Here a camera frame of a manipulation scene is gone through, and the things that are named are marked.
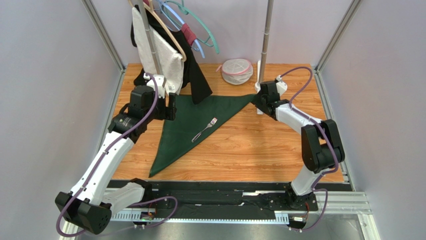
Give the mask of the aluminium frame rail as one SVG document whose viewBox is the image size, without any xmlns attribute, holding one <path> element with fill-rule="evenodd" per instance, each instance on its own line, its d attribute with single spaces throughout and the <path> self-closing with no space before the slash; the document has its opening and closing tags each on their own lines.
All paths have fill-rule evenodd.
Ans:
<svg viewBox="0 0 426 240">
<path fill-rule="evenodd" d="M 142 206 L 103 211 L 96 223 L 167 220 L 191 223 L 283 224 L 307 229 L 314 215 L 356 215 L 366 239 L 380 238 L 367 197 L 346 183 L 321 183 L 319 191 L 291 202 L 287 182 L 149 181 Z"/>
</svg>

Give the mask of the right white rack foot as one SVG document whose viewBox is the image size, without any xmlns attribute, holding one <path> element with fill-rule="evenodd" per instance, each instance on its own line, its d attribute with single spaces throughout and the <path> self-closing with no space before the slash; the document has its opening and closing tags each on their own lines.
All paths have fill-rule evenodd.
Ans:
<svg viewBox="0 0 426 240">
<path fill-rule="evenodd" d="M 259 80 L 260 80 L 260 72 L 261 72 L 261 62 L 262 62 L 261 60 L 258 60 L 257 64 L 256 64 L 256 67 L 257 67 L 257 69 L 256 69 L 256 83 L 254 84 L 254 89 L 257 92 L 260 90 L 260 82 L 259 82 Z M 256 114 L 257 115 L 263 115 L 264 113 L 257 108 L 256 109 Z"/>
</svg>

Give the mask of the metal rack pole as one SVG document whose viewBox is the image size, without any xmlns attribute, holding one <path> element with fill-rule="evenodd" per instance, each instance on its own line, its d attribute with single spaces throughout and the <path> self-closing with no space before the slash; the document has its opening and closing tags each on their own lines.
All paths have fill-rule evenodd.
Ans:
<svg viewBox="0 0 426 240">
<path fill-rule="evenodd" d="M 138 0 L 137 2 L 139 5 L 140 15 L 144 24 L 144 30 L 145 30 L 149 47 L 150 47 L 150 52 L 154 62 L 156 74 L 162 75 L 163 74 L 162 66 L 161 66 L 160 60 L 158 59 L 158 53 L 155 46 L 155 38 L 154 38 L 153 32 L 151 31 L 148 17 L 146 14 L 145 2 L 144 0 Z"/>
<path fill-rule="evenodd" d="M 268 46 L 269 46 L 270 29 L 271 29 L 271 23 L 272 23 L 272 15 L 273 15 L 273 6 L 274 6 L 274 0 L 268 0 L 264 33 L 263 33 L 263 43 L 262 43 L 262 50 L 261 50 L 261 57 L 260 57 L 260 60 L 261 60 L 260 75 L 259 75 L 260 84 L 264 81 L 267 52 L 268 52 Z"/>
</svg>

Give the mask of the black hanging garment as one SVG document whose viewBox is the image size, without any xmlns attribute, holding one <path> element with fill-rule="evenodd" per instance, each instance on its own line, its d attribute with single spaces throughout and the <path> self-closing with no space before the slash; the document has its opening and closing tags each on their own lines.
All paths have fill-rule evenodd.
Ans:
<svg viewBox="0 0 426 240">
<path fill-rule="evenodd" d="M 181 89 L 190 84 L 192 102 L 193 104 L 198 105 L 207 97 L 212 95 L 213 91 L 197 63 L 193 50 L 187 43 L 184 34 L 180 30 L 171 32 L 183 48 L 187 57 L 187 60 L 184 62 L 183 85 Z"/>
</svg>

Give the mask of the right metal rack pole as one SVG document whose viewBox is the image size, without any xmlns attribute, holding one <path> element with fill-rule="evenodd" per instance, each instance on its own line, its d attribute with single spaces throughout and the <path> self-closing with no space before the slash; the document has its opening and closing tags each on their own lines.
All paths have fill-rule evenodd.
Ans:
<svg viewBox="0 0 426 240">
<path fill-rule="evenodd" d="M 261 50 L 261 57 L 260 57 L 260 60 L 261 60 L 260 75 L 259 75 L 260 84 L 264 81 L 267 52 L 268 52 L 268 46 L 269 46 L 270 29 L 271 29 L 271 23 L 272 23 L 272 15 L 273 15 L 273 6 L 274 6 L 274 0 L 268 0 L 264 33 L 263 33 L 263 43 L 262 43 L 262 50 Z"/>
</svg>

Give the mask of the silver metal fork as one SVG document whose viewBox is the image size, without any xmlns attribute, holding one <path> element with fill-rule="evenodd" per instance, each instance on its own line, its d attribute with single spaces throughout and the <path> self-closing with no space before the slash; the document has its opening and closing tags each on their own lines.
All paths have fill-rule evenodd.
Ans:
<svg viewBox="0 0 426 240">
<path fill-rule="evenodd" d="M 203 129 L 203 130 L 201 130 L 199 133 L 197 133 L 193 138 L 192 138 L 192 140 L 191 140 L 191 142 L 192 143 L 194 143 L 202 134 L 203 134 L 203 132 L 205 131 L 205 130 L 207 130 L 207 129 L 209 129 L 209 128 L 212 128 L 214 125 L 215 125 L 215 123 L 218 121 L 218 119 L 216 118 L 216 117 L 214 117 L 208 124 L 207 124 L 207 126 Z"/>
</svg>

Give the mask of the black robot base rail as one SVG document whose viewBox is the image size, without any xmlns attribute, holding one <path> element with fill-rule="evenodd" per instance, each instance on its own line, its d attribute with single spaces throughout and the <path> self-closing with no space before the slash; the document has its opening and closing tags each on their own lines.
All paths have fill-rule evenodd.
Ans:
<svg viewBox="0 0 426 240">
<path fill-rule="evenodd" d="M 148 181 L 149 199 L 175 197 L 151 204 L 157 219 L 201 221 L 275 220 L 279 211 L 316 212 L 319 193 L 290 197 L 287 182 Z"/>
</svg>

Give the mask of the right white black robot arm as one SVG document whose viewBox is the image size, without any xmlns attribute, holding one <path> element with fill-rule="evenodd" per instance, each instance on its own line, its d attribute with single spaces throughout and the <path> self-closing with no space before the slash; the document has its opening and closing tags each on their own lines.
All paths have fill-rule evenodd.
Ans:
<svg viewBox="0 0 426 240">
<path fill-rule="evenodd" d="M 275 121 L 286 124 L 301 137 L 303 167 L 290 183 L 294 196 L 310 194 L 319 180 L 339 169 L 345 160 L 345 151 L 337 123 L 332 119 L 313 117 L 287 99 L 281 99 L 287 90 L 283 81 L 266 81 L 258 85 L 252 104 Z"/>
</svg>

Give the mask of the white mesh laundry bag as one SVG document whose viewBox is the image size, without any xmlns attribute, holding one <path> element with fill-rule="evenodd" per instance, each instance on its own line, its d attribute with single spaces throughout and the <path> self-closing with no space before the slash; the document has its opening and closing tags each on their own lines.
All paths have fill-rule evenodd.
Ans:
<svg viewBox="0 0 426 240">
<path fill-rule="evenodd" d="M 246 83 L 254 73 L 252 64 L 244 58 L 226 60 L 216 72 L 221 72 L 223 80 L 231 85 L 242 85 Z"/>
</svg>

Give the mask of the blue plastic hanger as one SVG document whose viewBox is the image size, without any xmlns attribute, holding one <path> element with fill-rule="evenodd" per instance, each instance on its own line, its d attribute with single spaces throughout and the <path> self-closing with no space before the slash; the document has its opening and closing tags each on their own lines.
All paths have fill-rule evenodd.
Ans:
<svg viewBox="0 0 426 240">
<path fill-rule="evenodd" d="M 203 59 L 206 58 L 205 52 L 197 40 L 195 33 L 189 25 L 180 17 L 180 15 L 169 6 L 165 0 L 158 1 L 159 11 L 171 23 L 171 30 L 181 31 L 193 51 L 199 52 Z"/>
</svg>

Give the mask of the wooden clothes hanger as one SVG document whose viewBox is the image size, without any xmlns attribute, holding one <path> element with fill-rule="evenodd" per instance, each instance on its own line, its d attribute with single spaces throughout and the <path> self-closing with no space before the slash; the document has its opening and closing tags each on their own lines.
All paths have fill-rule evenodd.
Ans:
<svg viewBox="0 0 426 240">
<path fill-rule="evenodd" d="M 181 61 L 185 62 L 187 60 L 187 56 L 185 54 L 185 51 L 183 50 L 183 48 L 181 47 L 181 45 L 179 44 L 179 42 L 177 41 L 175 36 L 172 34 L 172 32 L 170 31 L 168 26 L 163 22 L 163 20 L 158 16 L 156 11 L 154 10 L 154 4 L 152 3 L 152 1 L 148 0 L 147 3 L 146 3 L 144 0 L 138 0 L 137 2 L 138 2 L 138 5 L 139 5 L 140 14 L 145 13 L 146 11 L 151 13 L 151 15 L 158 21 L 158 23 L 161 25 L 161 27 L 164 29 L 164 31 L 167 33 L 167 35 L 171 38 L 173 43 L 178 48 L 178 51 L 182 55 Z"/>
</svg>

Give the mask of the dark red hanging cloth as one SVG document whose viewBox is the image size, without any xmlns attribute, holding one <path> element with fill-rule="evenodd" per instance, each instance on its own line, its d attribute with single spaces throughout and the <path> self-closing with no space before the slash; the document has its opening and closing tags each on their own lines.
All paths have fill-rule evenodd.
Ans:
<svg viewBox="0 0 426 240">
<path fill-rule="evenodd" d="M 189 25 L 187 23 L 184 23 L 181 27 L 181 31 L 187 41 L 187 43 L 192 46 L 195 40 L 197 39 L 197 36 L 195 33 L 191 30 Z"/>
</svg>

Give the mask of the dark green cloth napkin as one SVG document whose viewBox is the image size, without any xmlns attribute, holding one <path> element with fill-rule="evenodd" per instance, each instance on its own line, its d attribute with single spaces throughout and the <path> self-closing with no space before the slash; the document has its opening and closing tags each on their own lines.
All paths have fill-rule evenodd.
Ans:
<svg viewBox="0 0 426 240">
<path fill-rule="evenodd" d="M 190 95 L 177 96 L 175 119 L 166 120 L 163 124 L 158 150 L 150 168 L 149 177 L 152 178 L 160 173 L 208 138 L 250 104 L 254 96 L 254 94 L 210 95 L 200 104 L 194 104 Z M 202 131 L 213 118 L 217 118 L 215 125 L 205 130 L 195 142 L 192 142 L 193 137 Z"/>
</svg>

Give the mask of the left metal rack pole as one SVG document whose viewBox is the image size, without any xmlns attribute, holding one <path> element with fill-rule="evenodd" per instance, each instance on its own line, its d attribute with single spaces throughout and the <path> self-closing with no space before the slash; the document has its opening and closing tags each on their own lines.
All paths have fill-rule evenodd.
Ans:
<svg viewBox="0 0 426 240">
<path fill-rule="evenodd" d="M 155 38 L 154 38 L 153 32 L 151 31 L 148 17 L 146 14 L 145 2 L 144 0 L 138 0 L 137 2 L 139 5 L 140 15 L 144 24 L 144 30 L 145 30 L 149 47 L 150 47 L 150 52 L 154 62 L 156 74 L 162 75 L 163 74 L 162 66 L 161 66 L 160 60 L 158 59 L 158 53 L 155 46 Z"/>
</svg>

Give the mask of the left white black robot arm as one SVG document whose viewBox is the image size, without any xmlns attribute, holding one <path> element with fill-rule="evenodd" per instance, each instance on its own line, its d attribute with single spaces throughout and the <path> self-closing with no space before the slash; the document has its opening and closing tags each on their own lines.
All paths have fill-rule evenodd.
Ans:
<svg viewBox="0 0 426 240">
<path fill-rule="evenodd" d="M 82 229 L 83 233 L 101 234 L 112 216 L 141 203 L 153 202 L 152 184 L 139 178 L 125 186 L 105 193 L 123 158 L 133 148 L 152 120 L 173 121 L 176 117 L 176 94 L 165 93 L 159 87 L 136 86 L 130 102 L 121 108 L 109 127 L 102 147 L 94 160 L 69 192 L 59 192 L 55 204 L 60 211 L 57 231 L 63 237 L 73 233 L 61 231 L 61 220 Z"/>
</svg>

